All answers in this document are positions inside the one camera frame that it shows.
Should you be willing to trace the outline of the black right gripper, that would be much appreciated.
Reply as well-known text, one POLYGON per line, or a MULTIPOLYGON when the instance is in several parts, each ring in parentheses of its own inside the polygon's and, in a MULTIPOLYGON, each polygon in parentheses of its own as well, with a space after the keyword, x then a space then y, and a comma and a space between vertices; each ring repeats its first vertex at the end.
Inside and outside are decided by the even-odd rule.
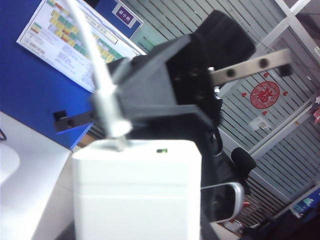
POLYGON ((148 121, 195 118, 206 129, 219 125, 222 101, 214 89, 265 70, 290 73, 288 49, 216 69, 196 34, 155 46, 147 55, 123 57, 104 66, 111 80, 95 79, 92 110, 53 114, 57 132, 97 123, 107 133, 129 133, 148 121))

